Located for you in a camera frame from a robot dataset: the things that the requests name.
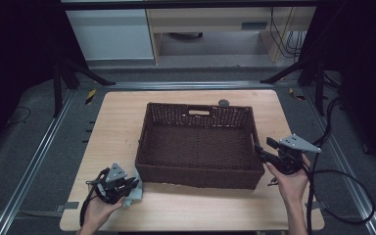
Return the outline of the dark round object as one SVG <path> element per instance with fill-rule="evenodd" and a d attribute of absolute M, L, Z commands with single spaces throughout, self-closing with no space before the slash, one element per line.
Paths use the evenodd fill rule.
<path fill-rule="evenodd" d="M 175 40 L 196 40 L 204 36 L 202 32 L 170 32 L 168 36 Z"/>

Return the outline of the light blue cloth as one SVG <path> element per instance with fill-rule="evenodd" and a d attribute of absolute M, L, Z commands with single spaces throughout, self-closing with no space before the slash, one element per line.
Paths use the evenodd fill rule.
<path fill-rule="evenodd" d="M 140 178 L 137 169 L 133 170 L 135 179 L 138 180 L 137 186 L 130 191 L 130 194 L 125 197 L 122 201 L 122 206 L 128 208 L 133 202 L 139 202 L 143 198 L 143 181 Z"/>

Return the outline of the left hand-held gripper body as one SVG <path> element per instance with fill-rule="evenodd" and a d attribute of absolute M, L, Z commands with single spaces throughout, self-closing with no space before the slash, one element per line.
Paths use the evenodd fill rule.
<path fill-rule="evenodd" d="M 127 173 L 117 163 L 113 163 L 100 172 L 96 183 L 97 196 L 107 204 L 115 204 L 130 194 L 131 185 L 128 185 L 127 179 Z"/>

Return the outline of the person's left hand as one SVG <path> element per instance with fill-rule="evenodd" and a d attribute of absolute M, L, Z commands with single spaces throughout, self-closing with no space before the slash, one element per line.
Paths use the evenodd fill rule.
<path fill-rule="evenodd" d="M 122 207 L 122 199 L 115 204 L 107 204 L 98 197 L 92 199 L 87 207 L 82 229 L 86 231 L 97 231 L 111 216 L 111 214 Z"/>

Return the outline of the black metal stand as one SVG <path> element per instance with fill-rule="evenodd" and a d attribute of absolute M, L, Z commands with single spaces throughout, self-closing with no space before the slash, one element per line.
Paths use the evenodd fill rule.
<path fill-rule="evenodd" d="M 286 75 L 298 70 L 302 71 L 298 79 L 298 84 L 300 86 L 309 86 L 312 81 L 315 82 L 314 104 L 317 111 L 323 116 L 323 88 L 325 69 L 322 59 L 305 56 L 302 59 L 299 59 L 296 63 L 275 74 L 274 76 L 262 80 L 261 83 L 273 84 Z"/>
<path fill-rule="evenodd" d="M 75 89 L 79 85 L 76 73 L 79 72 L 90 79 L 96 81 L 103 86 L 115 85 L 114 82 L 108 81 L 105 78 L 92 72 L 84 66 L 70 59 L 62 59 L 58 61 L 53 67 L 53 87 L 54 87 L 54 101 L 55 110 L 53 117 L 56 118 L 62 111 L 63 108 L 63 92 L 62 92 L 62 82 L 64 82 L 68 89 Z"/>

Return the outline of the yellow tape scrap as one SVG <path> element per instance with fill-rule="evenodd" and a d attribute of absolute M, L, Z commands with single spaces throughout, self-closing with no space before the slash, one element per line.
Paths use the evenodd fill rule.
<path fill-rule="evenodd" d="M 297 95 L 293 88 L 289 88 L 289 94 L 296 100 L 303 101 L 306 99 L 304 95 Z"/>

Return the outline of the white cabinet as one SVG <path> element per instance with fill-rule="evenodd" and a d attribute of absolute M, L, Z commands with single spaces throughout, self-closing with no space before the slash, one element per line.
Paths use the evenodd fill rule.
<path fill-rule="evenodd" d="M 86 61 L 153 59 L 144 10 L 67 11 Z"/>

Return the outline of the person's right hand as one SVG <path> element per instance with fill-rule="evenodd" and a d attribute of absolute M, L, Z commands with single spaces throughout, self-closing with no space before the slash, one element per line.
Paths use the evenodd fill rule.
<path fill-rule="evenodd" d="M 286 205 L 297 205 L 303 200 L 308 183 L 306 172 L 303 169 L 286 175 L 281 173 L 273 164 L 266 163 L 270 173 L 277 179 L 279 192 Z"/>

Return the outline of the yellow black tape strip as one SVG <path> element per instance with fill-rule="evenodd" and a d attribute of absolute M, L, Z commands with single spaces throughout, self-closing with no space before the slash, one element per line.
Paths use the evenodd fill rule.
<path fill-rule="evenodd" d="M 91 104 L 91 102 L 92 102 L 92 100 L 93 100 L 93 98 L 96 94 L 96 91 L 97 91 L 96 89 L 92 89 L 92 90 L 89 91 L 87 98 L 85 100 L 85 105 Z"/>

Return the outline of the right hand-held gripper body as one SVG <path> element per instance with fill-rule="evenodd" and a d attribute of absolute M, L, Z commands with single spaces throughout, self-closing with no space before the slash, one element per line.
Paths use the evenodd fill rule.
<path fill-rule="evenodd" d="M 297 134 L 292 134 L 280 140 L 277 156 L 272 156 L 273 164 L 281 173 L 290 175 L 303 168 L 303 152 L 320 153 L 321 149 L 307 142 Z"/>

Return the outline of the metal floor rail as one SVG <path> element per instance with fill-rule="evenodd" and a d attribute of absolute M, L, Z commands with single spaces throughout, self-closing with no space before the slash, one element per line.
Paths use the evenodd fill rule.
<path fill-rule="evenodd" d="M 6 207 L 0 212 L 0 235 L 6 235 L 11 227 L 24 198 L 34 180 L 42 162 L 44 161 L 49 148 L 60 128 L 62 121 L 64 120 L 66 113 L 71 105 L 71 99 L 73 98 L 75 90 L 68 90 L 66 97 L 62 99 L 62 107 L 60 112 L 52 118 L 44 136 L 42 137 L 31 161 L 29 162 L 23 177 L 17 185 L 16 190 L 12 194 Z"/>
<path fill-rule="evenodd" d="M 270 89 L 260 81 L 145 81 L 117 82 L 108 88 L 122 91 Z"/>
<path fill-rule="evenodd" d="M 303 93 L 307 98 L 309 105 L 314 113 L 314 116 L 323 131 L 323 135 L 320 137 L 319 146 L 327 144 L 330 148 L 332 159 L 335 161 L 336 169 L 316 169 L 313 170 L 318 173 L 336 174 L 343 178 L 345 185 L 347 186 L 352 200 L 360 215 L 360 220 L 349 220 L 336 214 L 333 214 L 330 210 L 325 209 L 331 217 L 345 224 L 351 224 L 354 226 L 363 225 L 367 228 L 370 235 L 376 235 L 376 203 L 362 182 L 360 182 L 354 173 L 352 167 L 347 161 L 342 148 L 339 146 L 334 134 L 332 133 L 332 112 L 335 107 L 333 101 L 330 102 L 331 107 L 324 109 L 324 115 L 322 116 L 315 108 L 314 98 L 315 92 L 309 88 L 304 88 Z"/>

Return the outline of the brown woven basket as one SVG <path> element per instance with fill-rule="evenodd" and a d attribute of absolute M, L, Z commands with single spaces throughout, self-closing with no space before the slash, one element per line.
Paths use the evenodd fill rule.
<path fill-rule="evenodd" d="M 254 190 L 258 141 L 251 107 L 149 103 L 135 167 L 144 182 Z"/>

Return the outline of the black curtain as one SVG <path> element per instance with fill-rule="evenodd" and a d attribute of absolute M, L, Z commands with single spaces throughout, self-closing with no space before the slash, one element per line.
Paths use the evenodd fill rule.
<path fill-rule="evenodd" d="M 21 96 L 63 59 L 86 61 L 61 0 L 0 0 L 0 133 Z"/>
<path fill-rule="evenodd" d="M 376 154 L 376 0 L 338 0 L 316 8 L 304 51 L 317 47 L 324 68 L 342 76 L 340 94 L 369 150 Z"/>

